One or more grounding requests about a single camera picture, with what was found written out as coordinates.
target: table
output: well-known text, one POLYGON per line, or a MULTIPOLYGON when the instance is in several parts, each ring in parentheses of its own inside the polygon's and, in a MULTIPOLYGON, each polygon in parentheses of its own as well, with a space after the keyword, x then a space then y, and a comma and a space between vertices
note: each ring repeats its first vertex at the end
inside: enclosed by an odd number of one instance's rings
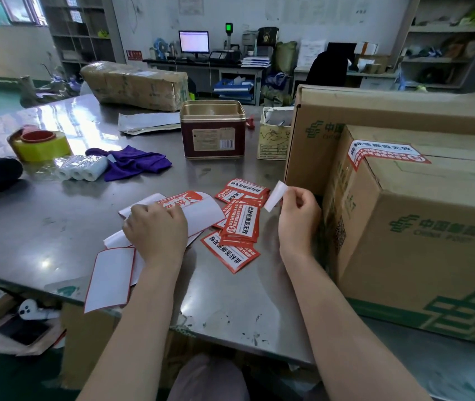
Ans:
POLYGON ((143 59, 143 62, 161 70, 179 70, 181 72, 186 72, 188 77, 195 82, 197 91, 209 93, 213 93, 214 84, 222 79, 234 79, 238 75, 254 76, 255 86, 252 104, 256 106, 260 105, 261 82, 265 74, 265 68, 241 67, 239 63, 210 63, 186 60, 143 59))
MULTIPOLYGON (((247 106, 259 118, 259 108, 247 106)), ((85 278, 102 240, 119 230, 117 211, 160 192, 187 189, 214 195, 233 177, 273 188, 284 163, 256 160, 258 128, 247 131, 245 157, 185 160, 179 132, 124 136, 118 114, 146 112, 100 106, 87 95, 0 116, 0 155, 12 154, 5 137, 33 123, 68 135, 74 153, 132 145, 167 155, 173 167, 130 180, 54 181, 31 169, 0 193, 0 282, 45 291, 49 283, 85 278)), ((277 214, 262 211, 256 249, 261 256, 233 275, 197 239, 188 249, 175 290, 171 327, 197 337, 291 363, 313 365, 298 303, 278 252, 277 214)), ((475 400, 475 344, 364 318, 429 393, 475 400)))
MULTIPOLYGON (((297 66, 295 67, 293 74, 293 86, 291 87, 291 95, 294 96, 295 89, 297 88, 297 82, 305 82, 310 71, 309 66, 297 66)), ((399 73, 382 73, 382 74, 369 74, 369 73, 357 73, 347 72, 348 76, 361 77, 360 83, 361 89, 367 90, 392 90, 399 73)))

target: red sign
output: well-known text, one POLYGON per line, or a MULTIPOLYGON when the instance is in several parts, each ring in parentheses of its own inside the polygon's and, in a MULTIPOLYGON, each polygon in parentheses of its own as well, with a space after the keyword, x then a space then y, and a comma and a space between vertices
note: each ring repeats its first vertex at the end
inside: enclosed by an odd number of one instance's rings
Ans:
POLYGON ((143 60, 143 53, 141 51, 126 51, 128 60, 143 60))

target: metal shelving unit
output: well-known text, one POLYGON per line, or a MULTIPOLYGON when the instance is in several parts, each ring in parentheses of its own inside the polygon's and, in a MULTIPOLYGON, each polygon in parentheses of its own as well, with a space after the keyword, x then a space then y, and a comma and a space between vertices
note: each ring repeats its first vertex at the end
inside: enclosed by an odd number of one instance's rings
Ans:
POLYGON ((475 60, 475 25, 464 24, 461 19, 475 7, 475 0, 410 0, 401 23, 400 32, 391 55, 390 64, 396 59, 401 63, 407 87, 424 85, 428 89, 456 90, 461 88, 475 60), (433 47, 444 52, 446 41, 458 45, 460 53, 451 50, 446 56, 418 56, 410 58, 409 50, 433 47), (418 80, 423 70, 429 69, 441 76, 444 82, 422 84, 418 80))
POLYGON ((68 76, 99 60, 126 63, 111 0, 40 0, 68 76))

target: red clip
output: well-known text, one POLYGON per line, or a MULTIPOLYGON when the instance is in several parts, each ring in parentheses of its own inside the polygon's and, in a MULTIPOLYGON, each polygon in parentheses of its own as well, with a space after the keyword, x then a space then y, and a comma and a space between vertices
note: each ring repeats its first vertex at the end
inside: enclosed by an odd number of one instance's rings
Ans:
POLYGON ((247 125, 247 128, 249 129, 254 129, 255 126, 254 126, 254 118, 251 116, 249 118, 247 118, 247 120, 245 121, 245 124, 247 125))

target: monitor screen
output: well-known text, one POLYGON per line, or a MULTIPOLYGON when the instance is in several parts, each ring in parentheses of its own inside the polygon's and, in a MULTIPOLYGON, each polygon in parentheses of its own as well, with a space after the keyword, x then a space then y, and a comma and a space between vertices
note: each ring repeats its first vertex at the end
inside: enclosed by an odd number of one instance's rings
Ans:
POLYGON ((209 53, 210 43, 207 31, 179 31, 180 48, 183 53, 209 53))

